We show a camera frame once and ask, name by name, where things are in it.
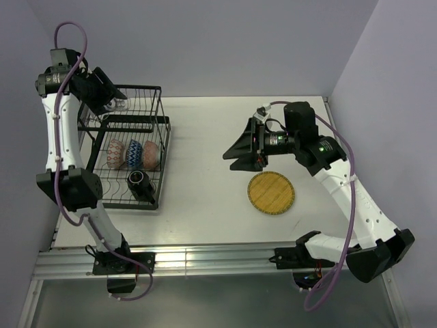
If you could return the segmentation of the clear faceted glass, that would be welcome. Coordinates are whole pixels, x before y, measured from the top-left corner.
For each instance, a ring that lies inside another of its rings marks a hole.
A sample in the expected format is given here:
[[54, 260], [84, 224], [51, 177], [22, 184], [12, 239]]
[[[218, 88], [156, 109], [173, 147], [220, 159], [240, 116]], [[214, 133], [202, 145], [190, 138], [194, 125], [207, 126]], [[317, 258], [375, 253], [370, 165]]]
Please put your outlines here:
[[132, 107], [131, 99], [116, 99], [114, 111], [128, 111]]

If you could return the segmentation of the blue triangle patterned bowl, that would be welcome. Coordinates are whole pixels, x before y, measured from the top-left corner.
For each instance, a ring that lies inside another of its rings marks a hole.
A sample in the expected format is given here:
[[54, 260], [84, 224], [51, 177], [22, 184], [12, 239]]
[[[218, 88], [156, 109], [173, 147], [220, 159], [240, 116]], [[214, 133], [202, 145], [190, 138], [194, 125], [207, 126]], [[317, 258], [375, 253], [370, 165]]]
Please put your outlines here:
[[109, 169], [119, 169], [124, 164], [125, 146], [116, 139], [109, 142], [107, 148], [107, 166]]

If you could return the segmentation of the orange patterned bowl zigzag outside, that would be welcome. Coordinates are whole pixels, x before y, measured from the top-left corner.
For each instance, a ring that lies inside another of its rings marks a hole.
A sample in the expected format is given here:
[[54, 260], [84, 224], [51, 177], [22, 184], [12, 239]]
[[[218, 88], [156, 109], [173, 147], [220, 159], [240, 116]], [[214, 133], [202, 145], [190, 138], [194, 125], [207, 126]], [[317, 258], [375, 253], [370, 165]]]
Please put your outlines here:
[[131, 139], [126, 150], [126, 164], [129, 169], [136, 169], [142, 164], [143, 147], [137, 141]]

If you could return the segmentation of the pink floral patterned bowl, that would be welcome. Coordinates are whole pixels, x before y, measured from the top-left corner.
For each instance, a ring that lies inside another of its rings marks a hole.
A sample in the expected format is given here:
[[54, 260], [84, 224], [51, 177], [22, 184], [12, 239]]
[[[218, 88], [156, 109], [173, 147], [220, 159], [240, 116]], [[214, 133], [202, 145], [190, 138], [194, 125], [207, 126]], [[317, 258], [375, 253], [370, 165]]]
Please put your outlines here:
[[154, 171], [160, 165], [160, 149], [158, 145], [152, 141], [146, 141], [143, 147], [143, 168], [145, 170]]

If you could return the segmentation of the black mug white inside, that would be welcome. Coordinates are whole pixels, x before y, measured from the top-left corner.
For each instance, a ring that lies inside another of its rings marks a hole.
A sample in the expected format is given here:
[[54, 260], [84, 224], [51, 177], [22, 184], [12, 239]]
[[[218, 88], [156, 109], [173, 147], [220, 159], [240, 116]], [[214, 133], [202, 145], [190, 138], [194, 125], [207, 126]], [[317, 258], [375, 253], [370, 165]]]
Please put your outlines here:
[[128, 188], [134, 198], [139, 202], [155, 204], [155, 188], [149, 176], [142, 170], [135, 170], [127, 177]]

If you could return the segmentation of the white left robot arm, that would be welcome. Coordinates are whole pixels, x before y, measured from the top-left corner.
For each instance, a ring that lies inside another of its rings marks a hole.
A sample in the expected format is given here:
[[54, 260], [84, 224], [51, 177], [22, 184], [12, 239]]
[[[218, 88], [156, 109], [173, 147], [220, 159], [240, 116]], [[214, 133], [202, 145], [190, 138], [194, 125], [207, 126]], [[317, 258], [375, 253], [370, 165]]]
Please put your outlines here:
[[84, 107], [96, 116], [123, 109], [127, 97], [100, 68], [90, 70], [82, 53], [58, 48], [50, 54], [51, 66], [36, 81], [48, 133], [46, 167], [36, 176], [37, 185], [70, 225], [87, 228], [96, 246], [85, 250], [99, 268], [126, 273], [133, 256], [104, 209], [99, 176], [81, 158], [78, 117]]

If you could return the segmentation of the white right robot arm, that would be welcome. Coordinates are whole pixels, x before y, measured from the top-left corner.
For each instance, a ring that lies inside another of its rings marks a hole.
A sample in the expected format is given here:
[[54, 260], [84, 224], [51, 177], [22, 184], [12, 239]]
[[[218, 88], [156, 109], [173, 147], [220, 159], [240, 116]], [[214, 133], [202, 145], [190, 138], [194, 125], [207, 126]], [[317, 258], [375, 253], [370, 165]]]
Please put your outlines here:
[[376, 205], [354, 173], [346, 142], [323, 136], [308, 102], [281, 102], [284, 123], [268, 128], [270, 105], [256, 110], [236, 142], [223, 154], [232, 171], [261, 172], [269, 156], [293, 154], [330, 194], [349, 222], [345, 238], [311, 231], [294, 247], [277, 248], [270, 261], [278, 269], [342, 267], [368, 283], [396, 265], [414, 243], [409, 229], [398, 228]]

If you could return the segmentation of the round woven bamboo tray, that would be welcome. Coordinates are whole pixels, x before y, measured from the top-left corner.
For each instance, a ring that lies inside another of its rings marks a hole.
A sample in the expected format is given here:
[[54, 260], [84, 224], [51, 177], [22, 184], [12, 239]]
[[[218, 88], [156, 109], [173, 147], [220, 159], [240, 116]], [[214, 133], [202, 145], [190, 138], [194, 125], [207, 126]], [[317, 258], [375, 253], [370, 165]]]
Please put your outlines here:
[[267, 215], [282, 215], [295, 202], [292, 183], [278, 172], [261, 172], [248, 183], [247, 196], [254, 208]]

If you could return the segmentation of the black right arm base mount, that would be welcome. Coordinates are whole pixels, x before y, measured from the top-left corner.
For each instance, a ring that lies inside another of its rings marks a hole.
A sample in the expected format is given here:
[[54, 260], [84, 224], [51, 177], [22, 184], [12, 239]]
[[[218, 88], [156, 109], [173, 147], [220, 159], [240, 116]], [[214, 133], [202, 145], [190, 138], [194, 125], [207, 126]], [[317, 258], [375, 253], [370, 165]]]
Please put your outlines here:
[[276, 265], [278, 270], [283, 269], [323, 269], [332, 268], [335, 263], [329, 260], [314, 259], [302, 247], [278, 247], [274, 255], [268, 259]]

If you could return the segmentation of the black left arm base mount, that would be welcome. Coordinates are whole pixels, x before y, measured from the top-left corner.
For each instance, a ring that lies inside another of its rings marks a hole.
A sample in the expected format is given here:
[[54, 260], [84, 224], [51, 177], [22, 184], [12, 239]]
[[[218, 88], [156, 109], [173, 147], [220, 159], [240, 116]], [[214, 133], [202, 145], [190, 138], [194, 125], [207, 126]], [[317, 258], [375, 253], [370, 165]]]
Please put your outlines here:
[[[146, 296], [153, 285], [153, 272], [156, 254], [154, 252], [134, 252], [129, 255], [134, 263], [104, 253], [105, 258], [95, 257], [92, 269], [94, 276], [107, 277], [107, 291], [112, 297], [121, 300], [136, 300]], [[144, 292], [137, 296], [128, 296], [137, 287], [140, 274], [147, 274], [150, 277], [149, 286]]]

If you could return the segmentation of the aluminium table edge rail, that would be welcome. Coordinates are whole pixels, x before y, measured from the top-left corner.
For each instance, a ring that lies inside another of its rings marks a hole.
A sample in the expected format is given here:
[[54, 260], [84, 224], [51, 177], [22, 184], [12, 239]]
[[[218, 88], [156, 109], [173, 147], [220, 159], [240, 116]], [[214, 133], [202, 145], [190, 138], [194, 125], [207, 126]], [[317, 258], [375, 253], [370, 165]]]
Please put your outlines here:
[[[200, 276], [274, 273], [274, 250], [293, 243], [234, 243], [131, 247], [133, 253], [155, 253], [154, 276]], [[33, 280], [97, 279], [93, 258], [82, 247], [54, 248], [39, 253]]]

